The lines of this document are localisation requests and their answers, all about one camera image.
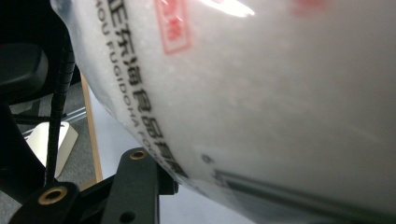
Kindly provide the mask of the aluminium profile bar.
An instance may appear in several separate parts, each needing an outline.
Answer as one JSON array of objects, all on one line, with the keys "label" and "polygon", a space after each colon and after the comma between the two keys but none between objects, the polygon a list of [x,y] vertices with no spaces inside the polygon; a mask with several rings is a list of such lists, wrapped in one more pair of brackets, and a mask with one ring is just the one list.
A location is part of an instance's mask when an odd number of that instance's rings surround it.
[{"label": "aluminium profile bar", "polygon": [[73,123],[87,117],[86,107],[79,108],[70,113],[66,113],[62,121]]}]

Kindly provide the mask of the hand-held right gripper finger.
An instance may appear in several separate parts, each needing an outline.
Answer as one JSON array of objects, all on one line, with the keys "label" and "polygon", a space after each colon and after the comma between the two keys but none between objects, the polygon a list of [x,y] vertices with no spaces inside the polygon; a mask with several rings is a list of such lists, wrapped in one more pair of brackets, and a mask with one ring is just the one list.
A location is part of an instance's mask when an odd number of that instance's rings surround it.
[{"label": "hand-held right gripper finger", "polygon": [[102,224],[160,224],[160,196],[178,183],[143,148],[124,152],[106,199]]}]

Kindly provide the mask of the white plastic bag red print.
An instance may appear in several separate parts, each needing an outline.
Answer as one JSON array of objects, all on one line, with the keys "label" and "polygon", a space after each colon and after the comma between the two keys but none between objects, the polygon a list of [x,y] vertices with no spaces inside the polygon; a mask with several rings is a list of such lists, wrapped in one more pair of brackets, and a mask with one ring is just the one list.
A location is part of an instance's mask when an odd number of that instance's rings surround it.
[{"label": "white plastic bag red print", "polygon": [[50,0],[96,99],[258,222],[396,224],[396,0]]}]

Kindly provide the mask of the white stand base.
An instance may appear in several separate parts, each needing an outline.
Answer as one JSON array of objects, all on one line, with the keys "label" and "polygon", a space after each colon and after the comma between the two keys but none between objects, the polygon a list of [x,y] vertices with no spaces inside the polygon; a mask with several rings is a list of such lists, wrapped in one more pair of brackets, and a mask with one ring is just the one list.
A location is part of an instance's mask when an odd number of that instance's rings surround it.
[{"label": "white stand base", "polygon": [[[28,146],[43,165],[46,165],[47,162],[49,130],[50,124],[48,122],[42,122],[33,129],[32,133],[26,139]],[[68,122],[62,121],[55,169],[56,177],[59,177],[62,173],[77,139],[77,131]]]}]

